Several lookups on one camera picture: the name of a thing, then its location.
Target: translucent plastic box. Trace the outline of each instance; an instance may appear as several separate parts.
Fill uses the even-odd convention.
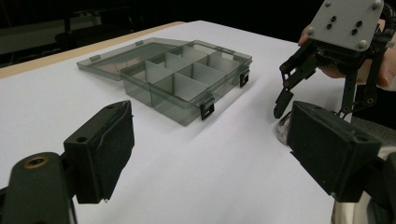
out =
[[[200,40],[150,38],[78,62],[80,70],[122,80],[125,92],[187,126],[248,82],[251,56]]]

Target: gray plastic bracket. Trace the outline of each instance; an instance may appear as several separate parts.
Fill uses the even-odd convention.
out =
[[[335,46],[365,51],[383,7],[383,0],[325,0],[306,34]]]

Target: screw hole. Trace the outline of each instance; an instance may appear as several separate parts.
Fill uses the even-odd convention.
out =
[[[87,141],[86,137],[80,137],[77,139],[77,142],[80,142],[80,143],[85,142],[85,141]]]
[[[44,165],[45,163],[47,163],[47,161],[49,161],[48,157],[34,157],[24,164],[24,168],[35,169]]]

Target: white table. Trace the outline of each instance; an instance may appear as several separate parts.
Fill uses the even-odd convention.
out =
[[[149,37],[202,40],[251,55],[249,81],[216,102],[207,120],[183,127],[126,95],[122,82],[78,70],[83,59]],[[278,67],[297,49],[296,43],[194,21],[1,78],[0,188],[16,162],[39,152],[62,154],[63,141],[97,111],[131,100],[131,159],[108,203],[75,200],[79,223],[329,224],[333,198],[275,133]],[[318,70],[293,89],[293,100],[338,110],[343,88],[343,79]]]

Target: black mechanical part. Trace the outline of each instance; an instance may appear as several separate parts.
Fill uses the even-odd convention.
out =
[[[134,146],[131,103],[108,105],[64,141],[78,170],[78,203],[110,199]]]
[[[110,199],[134,147],[130,101],[108,105],[64,141],[15,164],[0,190],[0,223],[77,223],[78,203]]]
[[[309,38],[295,54],[282,63],[279,70],[282,75],[283,90],[276,100],[275,118],[280,119],[290,103],[291,89],[303,79],[310,78],[317,67],[324,66],[333,66],[346,76],[343,102],[337,114],[339,117],[344,118],[349,113],[375,105],[378,71],[389,42],[396,31],[396,12],[393,6],[385,3],[382,13],[386,17],[385,27],[381,31],[377,25],[367,50],[345,49]],[[355,95],[358,69],[367,59],[373,62],[364,87],[365,90],[360,95]]]
[[[295,101],[288,145],[337,202],[356,203],[363,192],[362,168],[376,160],[381,142],[320,106]]]
[[[290,113],[287,143],[292,155],[337,202],[357,203],[365,191],[371,196],[370,223],[396,221],[396,152],[379,158],[379,140],[333,112],[298,101]]]

